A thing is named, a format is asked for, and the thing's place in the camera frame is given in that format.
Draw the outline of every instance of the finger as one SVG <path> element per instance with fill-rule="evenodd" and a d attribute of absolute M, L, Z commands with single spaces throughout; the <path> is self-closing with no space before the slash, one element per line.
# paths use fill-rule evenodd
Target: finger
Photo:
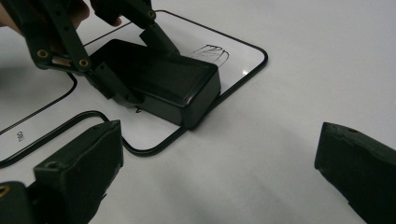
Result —
<path fill-rule="evenodd" d="M 90 0 L 90 2 L 91 2 L 91 6 L 92 6 L 92 8 L 93 8 L 93 10 L 97 10 L 97 8 L 99 7 L 98 5 L 99 5 L 99 3 L 98 3 L 98 0 Z M 116 19 L 116 21 L 113 23 L 113 24 L 111 24 L 112 26 L 119 26 L 119 25 L 121 25 L 122 24 L 122 20 L 121 20 L 121 18 L 120 17 L 118 17 L 117 19 Z"/>
<path fill-rule="evenodd" d="M 73 22 L 75 29 L 79 27 L 82 21 L 90 16 L 90 9 L 82 0 L 72 1 L 72 4 L 67 12 L 70 16 L 70 20 Z"/>
<path fill-rule="evenodd" d="M 0 27 L 3 26 L 8 26 L 9 28 L 21 34 L 21 30 L 18 28 L 17 24 L 15 24 L 9 14 L 6 12 L 6 9 L 0 3 Z"/>

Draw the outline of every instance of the black line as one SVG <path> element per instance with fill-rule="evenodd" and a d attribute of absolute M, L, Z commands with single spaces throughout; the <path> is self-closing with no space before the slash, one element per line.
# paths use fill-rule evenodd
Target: black line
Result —
<path fill-rule="evenodd" d="M 119 29 L 124 28 L 125 26 L 127 26 L 127 25 L 129 25 L 129 24 L 131 24 L 131 23 L 132 23 L 132 22 L 130 21 L 130 22 L 126 23 L 125 25 L 122 25 L 122 26 L 118 27 L 117 29 L 114 29 L 114 30 L 108 32 L 108 33 L 105 34 L 105 35 L 101 35 L 101 36 L 97 37 L 96 39 L 94 39 L 94 40 L 88 42 L 87 44 L 85 44 L 84 47 L 87 47 L 87 46 L 90 45 L 91 43 L 93 43 L 93 42 L 95 42 L 95 41 L 97 41 L 97 40 L 99 40 L 99 39 L 101 39 L 101 38 L 103 38 L 103 37 L 105 37 L 105 36 L 107 36 L 107 35 L 113 34 L 114 32 L 118 31 Z"/>
<path fill-rule="evenodd" d="M 52 139 L 56 138 L 60 134 L 64 133 L 65 131 L 69 130 L 70 128 L 74 127 L 76 124 L 80 123 L 84 119 L 89 119 L 89 118 L 100 118 L 102 121 L 107 122 L 109 119 L 106 117 L 105 114 L 103 114 L 100 111 L 85 111 L 82 113 L 79 113 L 78 115 L 74 116 L 67 122 L 63 123 L 61 126 L 57 127 L 56 129 L 50 131 L 49 133 L 43 135 L 39 139 L 35 140 L 32 144 L 30 144 L 27 147 L 24 147 L 20 151 L 14 153 L 10 157 L 0 161 L 0 169 L 4 169 L 17 161 L 22 160 L 32 152 L 38 150 L 40 147 L 46 145 L 49 141 Z M 134 147 L 131 147 L 131 145 L 125 140 L 125 138 L 122 137 L 122 144 L 124 147 L 132 154 L 138 156 L 138 157 L 149 157 L 156 155 L 160 153 L 162 150 L 164 150 L 166 147 L 168 147 L 171 143 L 173 143 L 176 139 L 178 139 L 184 132 L 187 130 L 184 128 L 179 128 L 177 131 L 169 135 L 166 139 L 164 139 L 158 146 L 146 149 L 146 150 L 139 150 Z"/>
<path fill-rule="evenodd" d="M 202 24 L 200 24 L 200 23 L 198 23 L 198 22 L 191 21 L 191 20 L 188 20 L 188 19 L 186 19 L 186 18 L 180 17 L 180 16 L 178 16 L 178 15 L 172 13 L 172 12 L 169 12 L 169 11 L 166 11 L 166 10 L 158 10 L 157 12 L 167 13 L 167 14 L 169 14 L 169 15 L 175 16 L 175 17 L 177 17 L 177 18 L 179 18 L 179 19 L 182 19 L 182 20 L 184 20 L 184 21 L 188 21 L 188 22 L 191 22 L 191 23 L 193 23 L 193 24 L 195 24 L 195 25 L 201 26 L 201 27 L 203 27 L 203 28 L 205 28 L 205 29 L 207 29 L 207 30 L 210 30 L 210 31 L 212 31 L 212 32 L 214 32 L 214 33 L 217 33 L 217 34 L 219 34 L 219 35 L 224 35 L 224 36 L 226 36 L 226 37 L 228 37 L 228 38 L 230 38 L 230 39 L 232 39 L 232 40 L 234 40 L 234 41 L 237 41 L 237 42 L 239 42 L 239 43 L 241 43 L 241 44 L 244 44 L 244 45 L 247 45 L 247 46 L 249 46 L 249 47 L 251 47 L 251 48 L 257 49 L 258 51 L 260 51 L 260 52 L 264 55 L 264 59 L 262 60 L 262 62 L 259 63 L 255 68 L 253 68 L 253 70 L 251 70 L 249 73 L 247 73 L 244 77 L 242 77 L 241 79 L 239 79 L 239 81 L 237 81 L 235 84 L 233 84 L 233 85 L 232 85 L 227 91 L 225 91 L 222 95 L 220 95 L 219 98 L 218 98 L 215 102 L 213 102 L 212 106 L 210 106 L 210 108 L 208 109 L 207 113 L 210 112 L 211 110 L 213 110 L 213 109 L 214 109 L 216 106 L 218 106 L 219 104 L 221 104 L 225 99 L 227 99 L 231 94 L 233 94 L 234 92 L 236 92 L 239 88 L 241 88 L 241 86 L 243 86 L 245 83 L 247 83 L 247 82 L 248 82 L 251 78 L 253 78 L 257 73 L 259 73 L 259 72 L 265 67 L 265 65 L 267 65 L 267 63 L 268 63 L 268 53 L 267 53 L 264 49 L 261 49 L 261 48 L 259 48 L 259 47 L 257 47 L 257 46 L 254 46 L 254 45 L 252 45 L 252 44 L 249 44 L 249 43 L 247 43 L 247 42 L 245 42 L 245 41 L 243 41 L 243 40 L 237 39 L 237 38 L 235 38 L 235 37 L 233 37 L 233 36 L 226 35 L 226 34 L 224 34 L 224 33 L 222 33 L 222 32 L 219 32 L 219 31 L 217 31 L 217 30 L 214 30 L 214 29 L 212 29 L 212 28 L 209 28 L 209 27 L 207 27 L 207 26 L 204 26 L 204 25 L 202 25 Z"/>
<path fill-rule="evenodd" d="M 72 79 L 72 81 L 73 81 L 73 86 L 72 86 L 72 88 L 71 88 L 67 93 L 65 93 L 65 94 L 64 94 L 63 96 L 61 96 L 60 98 L 58 98 L 58 99 L 52 101 L 52 102 L 49 103 L 48 105 L 45 105 L 44 107 L 38 109 L 36 112 L 34 112 L 33 114 L 27 116 L 26 118 L 21 119 L 20 121 L 18 121 L 18 122 L 16 122 L 16 123 L 12 124 L 11 126 L 5 128 L 3 131 L 0 131 L 0 135 L 2 135 L 3 133 L 6 133 L 6 132 L 8 132 L 9 130 L 15 128 L 16 126 L 18 126 L 18 125 L 24 123 L 26 120 L 28 120 L 28 119 L 34 117 L 34 116 L 37 115 L 38 113 L 41 113 L 42 111 L 46 110 L 46 109 L 49 108 L 50 106 L 55 105 L 56 103 L 60 102 L 60 101 L 61 101 L 62 99 L 64 99 L 66 96 L 70 95 L 70 93 L 72 93 L 72 92 L 76 89 L 76 86 L 77 86 L 78 82 L 77 82 L 76 78 L 75 78 L 72 74 L 67 73 L 67 75 L 69 75 L 70 79 Z"/>
<path fill-rule="evenodd" d="M 219 55 L 219 57 L 218 57 L 213 63 L 215 63 L 216 61 L 219 61 L 219 62 L 220 62 L 220 58 L 221 58 L 221 56 L 224 55 L 224 53 L 227 55 L 227 58 L 224 60 L 224 62 L 223 62 L 221 65 L 219 65 L 219 67 L 222 67 L 222 66 L 230 59 L 230 53 L 227 52 L 227 51 L 224 49 L 224 50 L 221 52 L 221 54 Z"/>

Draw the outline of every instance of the screw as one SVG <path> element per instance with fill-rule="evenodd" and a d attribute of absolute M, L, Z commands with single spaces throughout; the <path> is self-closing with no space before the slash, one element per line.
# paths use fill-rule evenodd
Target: screw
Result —
<path fill-rule="evenodd" d="M 40 57 L 40 58 L 45 59 L 45 58 L 48 58 L 49 53 L 48 53 L 46 50 L 44 50 L 44 49 L 40 49 L 40 50 L 37 52 L 37 56 Z"/>
<path fill-rule="evenodd" d="M 155 19 L 155 17 L 156 17 L 155 12 L 154 12 L 153 10 L 150 10 L 150 11 L 148 12 L 148 15 L 149 15 L 152 19 Z"/>
<path fill-rule="evenodd" d="M 0 186 L 0 199 L 6 196 L 11 191 L 11 187 L 4 185 Z"/>
<path fill-rule="evenodd" d="M 86 59 L 79 60 L 79 65 L 81 67 L 87 67 L 90 63 Z"/>

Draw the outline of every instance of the black outline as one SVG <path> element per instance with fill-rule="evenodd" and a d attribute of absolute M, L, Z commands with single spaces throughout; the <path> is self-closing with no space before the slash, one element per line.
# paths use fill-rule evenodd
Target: black outline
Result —
<path fill-rule="evenodd" d="M 56 103 L 60 102 L 62 99 L 66 98 L 68 95 L 70 95 L 70 94 L 76 89 L 76 86 L 77 86 L 78 82 L 77 82 L 76 78 L 75 78 L 72 74 L 67 73 L 67 75 L 68 75 L 68 76 L 70 77 L 70 79 L 73 81 L 73 86 L 72 86 L 72 88 L 71 88 L 67 93 L 65 93 L 64 95 L 62 95 L 62 96 L 59 97 L 58 99 L 52 101 L 51 103 L 49 103 L 49 104 L 47 104 L 47 105 L 41 107 L 41 108 L 38 109 L 36 112 L 34 112 L 34 113 L 28 115 L 28 116 L 25 117 L 24 119 L 21 119 L 20 121 L 17 121 L 16 123 L 10 125 L 9 127 L 5 128 L 4 130 L 0 131 L 0 135 L 2 135 L 2 134 L 4 134 L 4 133 L 8 132 L 9 130 L 11 130 L 11 129 L 15 128 L 15 127 L 17 127 L 18 125 L 24 123 L 26 120 L 28 120 L 28 119 L 34 117 L 35 115 L 37 115 L 37 114 L 43 112 L 44 110 L 46 110 L 46 109 L 49 108 L 50 106 L 55 105 Z"/>
<path fill-rule="evenodd" d="M 233 84 L 227 91 L 225 91 L 223 94 L 221 94 L 213 103 L 212 105 L 208 108 L 207 113 L 209 113 L 210 111 L 212 111 L 214 108 L 216 108 L 218 105 L 220 105 L 225 99 L 227 99 L 231 94 L 233 94 L 235 91 L 237 91 L 241 86 L 243 86 L 245 83 L 247 83 L 252 77 L 254 77 L 259 71 L 261 71 L 265 65 L 267 65 L 268 62 L 268 54 L 264 49 L 261 49 L 257 46 L 251 45 L 245 41 L 239 40 L 237 38 L 234 38 L 232 36 L 226 35 L 224 33 L 221 33 L 219 31 L 216 31 L 214 29 L 208 28 L 206 26 L 203 26 L 195 21 L 190 21 L 188 19 L 182 18 L 176 14 L 173 14 L 171 12 L 165 11 L 165 10 L 158 10 L 157 12 L 164 12 L 164 13 L 168 13 L 169 15 L 175 16 L 177 18 L 180 18 L 184 21 L 188 21 L 191 22 L 192 24 L 201 26 L 207 30 L 210 30 L 214 33 L 217 33 L 219 35 L 224 35 L 228 38 L 231 38 L 232 40 L 235 40 L 239 43 L 245 44 L 251 48 L 257 49 L 259 50 L 263 56 L 264 59 L 262 60 L 261 63 L 259 63 L 253 70 L 251 70 L 248 74 L 246 74 L 244 77 L 242 77 L 241 79 L 239 79 L 239 81 L 237 81 L 235 84 Z M 118 31 L 119 29 L 123 28 L 124 26 L 129 25 L 129 23 L 105 34 L 102 35 L 96 39 L 94 39 L 93 41 L 87 43 L 84 46 L 87 46 L 89 44 L 91 44 L 92 42 L 103 38 L 104 36 L 110 35 L 116 31 Z M 69 74 L 68 75 L 74 79 L 76 81 L 76 85 L 74 86 L 74 88 L 77 86 L 77 80 L 73 77 L 73 75 Z M 56 104 L 57 102 L 59 102 L 60 100 L 62 100 L 63 98 L 60 98 L 59 100 L 52 102 L 50 105 L 47 105 L 46 107 L 43 107 L 41 110 L 36 111 L 34 114 L 32 114 L 31 116 L 25 118 L 24 120 L 22 120 L 19 123 L 16 123 L 14 126 L 12 126 L 10 129 L 12 129 L 13 127 L 19 125 L 20 123 L 26 121 L 27 119 L 31 118 L 32 116 L 40 113 L 41 111 L 45 110 L 46 108 L 50 107 L 51 105 Z M 25 147 L 24 149 L 20 150 L 19 152 L 15 153 L 14 155 L 8 157 L 7 159 L 0 161 L 0 169 L 8 167 L 9 165 L 15 163 L 16 161 L 21 160 L 22 158 L 24 158 L 25 156 L 29 155 L 30 153 L 32 153 L 33 151 L 35 151 L 36 149 L 38 149 L 39 147 L 43 146 L 44 144 L 48 143 L 48 141 L 50 141 L 51 139 L 55 138 L 56 136 L 58 136 L 59 134 L 63 133 L 64 131 L 68 130 L 69 128 L 73 127 L 75 124 L 79 123 L 80 121 L 87 119 L 87 118 L 91 118 L 91 117 L 99 117 L 101 118 L 103 121 L 108 121 L 108 118 L 99 111 L 86 111 L 86 112 L 82 112 L 76 116 L 74 116 L 73 118 L 71 118 L 69 121 L 67 121 L 66 123 L 62 124 L 61 126 L 59 126 L 58 128 L 54 129 L 53 131 L 51 131 L 50 133 L 47 133 L 46 135 L 42 136 L 41 138 L 39 138 L 38 140 L 34 141 L 31 145 L 29 145 L 28 147 Z M 148 148 L 148 149 L 136 149 L 133 148 L 131 145 L 129 145 L 129 143 L 122 138 L 122 142 L 123 145 L 125 146 L 125 148 L 132 153 L 133 155 L 136 155 L 138 157 L 149 157 L 149 156 L 154 156 L 158 153 L 160 153 L 161 151 L 163 151 L 164 149 L 166 149 L 170 144 L 172 144 L 175 140 L 177 140 L 183 133 L 185 133 L 188 129 L 184 128 L 184 127 L 180 127 L 178 128 L 176 131 L 174 131 L 172 134 L 170 134 L 168 137 L 166 137 L 160 144 L 158 144 L 156 147 L 152 147 L 152 148 Z"/>

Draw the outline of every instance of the drawing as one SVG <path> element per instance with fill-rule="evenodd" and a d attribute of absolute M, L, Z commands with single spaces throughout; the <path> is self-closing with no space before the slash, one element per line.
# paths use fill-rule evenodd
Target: drawing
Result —
<path fill-rule="evenodd" d="M 221 47 L 206 45 L 194 51 L 190 57 L 221 67 L 230 58 L 230 53 Z"/>

